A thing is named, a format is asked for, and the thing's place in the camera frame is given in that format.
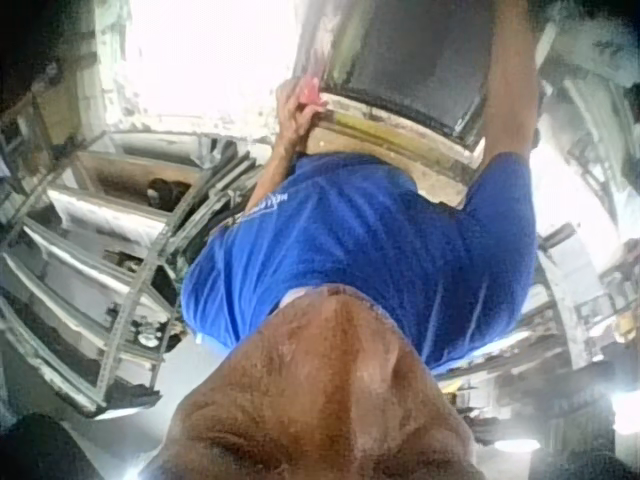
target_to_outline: pink object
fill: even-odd
[[[305,75],[302,80],[302,91],[300,92],[300,103],[304,105],[317,105],[322,107],[325,103],[320,97],[320,80],[317,77]]]

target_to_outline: blue t-shirt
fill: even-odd
[[[287,292],[342,284],[395,321],[431,369],[511,329],[535,264],[531,179],[498,155],[462,210],[436,205],[375,157],[304,157],[237,225],[217,232],[182,290],[186,322],[233,348]]]

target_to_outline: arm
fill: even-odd
[[[265,165],[245,212],[253,210],[284,182],[291,161],[311,127],[314,115],[325,110],[321,105],[301,104],[300,97],[304,88],[302,82],[296,79],[287,80],[278,87],[276,99],[280,133],[276,137],[271,157]]]
[[[498,153],[528,158],[538,117],[535,43],[527,0],[494,0],[482,166]]]

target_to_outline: metal shelving unit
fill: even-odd
[[[180,306],[179,300],[170,302],[153,287],[154,275],[158,267],[165,267],[170,257],[175,258],[194,235],[201,233],[212,217],[221,209],[234,205],[239,199],[245,197],[257,181],[258,168],[255,159],[248,153],[238,155],[236,148],[222,148],[219,151],[222,153],[217,155],[218,161],[215,166],[200,170],[196,181],[172,212],[155,210],[131,202],[129,199],[109,196],[101,191],[60,185],[60,179],[65,172],[84,170],[82,159],[87,159],[91,152],[87,150],[74,154],[59,161],[55,169],[39,180],[31,195],[24,200],[9,222],[8,234],[0,243],[2,257],[0,261],[8,266],[7,271],[11,271],[19,279],[21,286],[30,292],[29,303],[37,301],[40,305],[44,305],[55,317],[56,325],[80,332],[82,338],[87,339],[102,352],[97,360],[87,360],[93,362],[89,367],[91,367],[91,377],[95,381],[87,381],[87,375],[83,377],[75,371],[74,365],[70,364],[69,359],[75,358],[73,355],[78,352],[65,354],[64,357],[67,360],[65,362],[59,357],[60,351],[53,351],[51,346],[39,338],[35,330],[29,328],[29,325],[34,325],[29,322],[39,321],[45,329],[51,329],[51,326],[44,326],[45,322],[42,319],[33,320],[33,316],[29,322],[25,321],[26,319],[21,318],[21,313],[18,311],[20,309],[16,310],[6,298],[0,297],[2,317],[0,321],[4,323],[5,335],[26,360],[39,371],[40,375],[85,416],[98,417],[105,412],[111,415],[118,409],[130,411],[132,406],[149,407],[159,400],[160,394],[155,391],[155,383],[175,322],[179,321]],[[143,168],[141,165],[145,168],[146,165],[149,168],[154,166],[152,159],[148,159],[148,162],[140,162],[139,158],[134,159],[126,155],[111,154],[110,156],[114,157],[112,159],[114,164],[120,162],[120,166],[126,164],[129,159],[131,162],[136,162],[135,167],[131,168]],[[167,171],[166,162],[163,166],[164,171]],[[193,175],[193,167],[188,168]],[[61,205],[65,203],[61,201],[62,197],[68,205],[75,205],[76,211],[86,209],[87,214],[80,223],[89,226],[94,223],[103,226],[107,224],[113,228],[109,228],[108,230],[111,231],[106,232],[106,235],[115,234],[118,241],[122,241],[123,238],[134,242],[139,241],[139,239],[130,238],[131,235],[127,235],[126,228],[119,227],[123,225],[122,222],[118,223],[120,218],[129,222],[132,228],[140,227],[142,224],[149,226],[148,231],[152,234],[147,237],[150,241],[147,244],[138,242],[146,249],[146,255],[137,267],[137,271],[125,270],[94,253],[79,248],[73,241],[54,231],[55,229],[41,225],[33,216],[30,216],[34,207],[47,203],[55,207],[62,219],[63,227],[73,224],[74,219],[71,218],[73,208],[65,208]],[[105,326],[85,314],[48,286],[43,278],[39,278],[36,273],[30,271],[11,252],[16,241],[23,237],[29,237],[37,245],[46,264],[55,261],[81,275],[91,284],[113,292],[118,299],[119,309],[112,323]],[[174,272],[172,267],[168,267],[167,270]],[[178,291],[179,299],[179,285],[174,284],[174,287]],[[130,338],[132,321],[139,318],[141,313],[148,314],[148,312],[153,312],[153,315],[164,319],[162,338],[156,348],[145,348],[132,342]],[[142,391],[139,388],[140,385],[127,384],[118,376],[118,370],[123,361],[142,365],[150,372],[150,380]]]

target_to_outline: printed logo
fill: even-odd
[[[273,212],[278,209],[278,205],[282,202],[286,202],[288,199],[288,193],[270,193],[253,210],[242,217],[240,221],[243,222],[250,218],[257,217],[258,215],[262,215],[263,213]]]

